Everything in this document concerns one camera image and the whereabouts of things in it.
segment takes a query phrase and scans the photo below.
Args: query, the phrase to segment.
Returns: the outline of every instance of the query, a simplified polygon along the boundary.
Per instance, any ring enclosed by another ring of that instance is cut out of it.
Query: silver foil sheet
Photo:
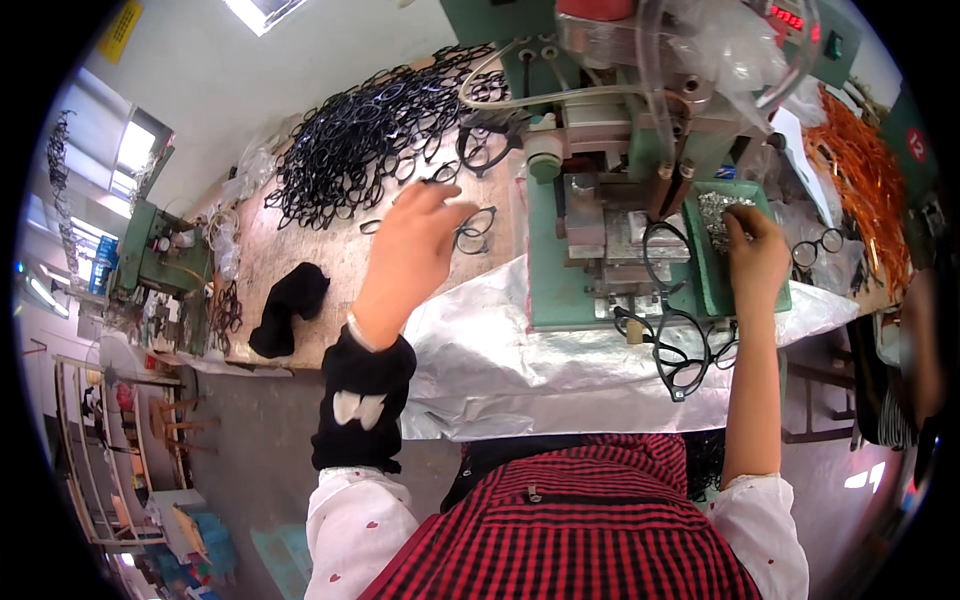
[[[779,346],[856,317],[852,300],[795,281],[790,292],[793,308],[776,317]],[[532,332],[527,293],[524,255],[414,312],[404,331],[418,361],[400,416],[405,439],[467,442],[726,425],[733,369],[711,367],[697,392],[674,403],[657,375],[651,344],[627,346],[612,327]],[[712,335],[711,347],[718,350],[727,335]],[[670,328],[663,339],[691,357],[702,353],[692,327]]]

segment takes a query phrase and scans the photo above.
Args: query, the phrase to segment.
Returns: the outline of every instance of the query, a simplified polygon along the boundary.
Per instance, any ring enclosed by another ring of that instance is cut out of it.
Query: green tray
[[[710,244],[707,228],[700,217],[697,197],[707,192],[746,198],[754,201],[756,207],[771,219],[773,214],[770,212],[766,196],[763,195],[763,188],[753,181],[694,181],[690,184],[690,190],[684,199],[687,234],[693,244],[693,251],[697,254],[699,267],[697,270],[700,272],[700,291],[703,293],[704,308],[710,317],[732,317],[736,311],[733,307],[733,289],[730,286],[730,265],[726,256],[717,252]],[[780,293],[777,295],[774,312],[790,310],[793,304],[787,277],[783,280]]]

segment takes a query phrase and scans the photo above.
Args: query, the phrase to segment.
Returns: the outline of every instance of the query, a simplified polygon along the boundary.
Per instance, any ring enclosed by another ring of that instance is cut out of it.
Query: red digital display
[[[790,11],[785,11],[777,5],[774,5],[770,9],[770,15],[775,16],[797,31],[800,31],[804,28],[804,20],[802,17],[799,17]]]

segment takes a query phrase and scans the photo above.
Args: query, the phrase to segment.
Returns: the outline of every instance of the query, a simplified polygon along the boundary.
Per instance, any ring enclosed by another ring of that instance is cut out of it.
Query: concrete floor
[[[791,360],[809,366],[829,365],[827,338],[804,340],[788,350]],[[218,455],[194,453],[191,471],[197,490],[229,527],[237,549],[234,584],[218,586],[225,600],[282,600],[278,588],[252,545],[251,529],[304,523],[306,505],[316,486],[310,465],[310,436],[316,431],[323,381],[318,372],[291,378],[199,375],[208,398],[195,419],[217,416],[219,428],[198,432],[192,442],[218,449]],[[814,429],[849,425],[830,420],[829,407],[844,409],[843,391],[814,383]],[[784,425],[805,426],[804,384],[788,379]],[[829,598],[842,580],[843,559],[863,539],[895,494],[901,456],[866,445],[849,451],[848,440],[784,445],[782,475],[794,486],[793,516],[810,565],[810,597]],[[436,512],[460,462],[460,448],[447,441],[405,442],[396,479],[414,497],[414,513],[423,519]],[[886,462],[879,489],[846,489],[851,475]]]

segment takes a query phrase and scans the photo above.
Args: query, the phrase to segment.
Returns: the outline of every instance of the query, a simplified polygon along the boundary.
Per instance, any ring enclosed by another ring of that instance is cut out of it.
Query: yellow sign
[[[136,19],[140,18],[143,12],[143,5],[136,0],[128,0],[120,13],[117,14],[113,22],[110,23],[104,36],[97,43],[97,51],[103,57],[110,61],[110,64],[116,64],[120,61],[120,55],[130,39],[130,33],[133,26],[136,25]]]

